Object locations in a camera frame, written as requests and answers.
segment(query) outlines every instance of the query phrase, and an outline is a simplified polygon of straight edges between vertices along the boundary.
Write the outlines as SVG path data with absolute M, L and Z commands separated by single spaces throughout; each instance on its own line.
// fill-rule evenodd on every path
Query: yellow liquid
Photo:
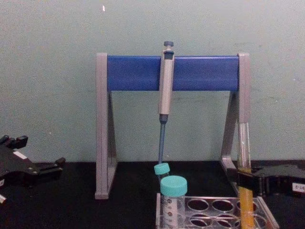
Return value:
M 240 168 L 241 171 L 251 172 L 250 168 Z M 239 199 L 240 199 L 240 218 L 242 229 L 253 229 L 253 193 L 251 190 L 244 187 L 239 187 Z

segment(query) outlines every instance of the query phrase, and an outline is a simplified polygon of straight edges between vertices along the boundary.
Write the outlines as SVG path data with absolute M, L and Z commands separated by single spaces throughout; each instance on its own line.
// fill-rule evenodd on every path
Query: rack hole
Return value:
M 240 225 L 240 220 L 238 220 L 238 221 L 236 221 L 235 223 L 234 223 L 234 226 L 237 228 L 237 227 L 239 227 L 239 225 Z
M 194 214 L 191 216 L 190 222 L 195 226 L 207 227 L 211 225 L 212 219 L 211 217 L 204 214 Z
M 217 220 L 217 223 L 219 223 L 219 225 L 221 225 L 223 227 L 226 227 L 226 228 L 231 228 L 232 227 L 232 225 L 224 219 Z
M 213 208 L 219 211 L 228 212 L 233 209 L 233 204 L 228 200 L 214 200 Z
M 188 203 L 187 206 L 196 211 L 204 211 L 209 208 L 209 204 L 202 199 L 191 199 Z
M 254 215 L 254 219 L 256 224 L 260 227 L 260 228 L 265 228 L 267 221 L 264 217 L 260 216 L 260 215 Z
M 199 227 L 206 227 L 208 226 L 208 224 L 206 222 L 204 222 L 201 219 L 192 219 L 191 223 L 194 224 L 195 226 L 199 226 Z

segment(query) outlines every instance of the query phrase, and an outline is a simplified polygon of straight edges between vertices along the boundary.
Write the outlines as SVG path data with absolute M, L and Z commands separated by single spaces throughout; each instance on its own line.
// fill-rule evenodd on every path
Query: pipette stand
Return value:
M 160 56 L 96 56 L 96 199 L 109 198 L 117 166 L 111 91 L 158 91 L 160 60 Z M 176 56 L 174 69 L 173 91 L 230 91 L 220 162 L 225 172 L 235 168 L 231 149 L 238 120 L 239 157 L 249 163 L 249 55 Z

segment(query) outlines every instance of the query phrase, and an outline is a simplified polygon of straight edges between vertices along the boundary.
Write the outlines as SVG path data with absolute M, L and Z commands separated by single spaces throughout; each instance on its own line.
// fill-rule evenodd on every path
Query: gray stand leg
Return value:
M 108 199 L 117 166 L 107 54 L 96 56 L 96 199 Z
M 250 143 L 249 143 L 249 117 L 250 117 L 250 57 L 247 53 L 239 53 L 239 88 L 238 92 L 230 92 L 227 117 L 224 127 L 224 139 L 221 150 L 221 165 L 226 172 L 228 168 L 236 168 L 232 162 L 231 150 L 238 120 L 239 167 L 250 168 Z M 236 183 L 231 182 L 236 194 L 238 188 Z
M 225 173 L 228 168 L 236 168 L 232 162 L 231 151 L 234 138 L 235 124 L 237 120 L 237 95 L 235 92 L 230 92 L 227 117 L 224 126 L 224 139 L 221 149 L 220 163 Z M 231 182 L 231 185 L 236 194 L 238 194 L 238 188 L 235 182 Z

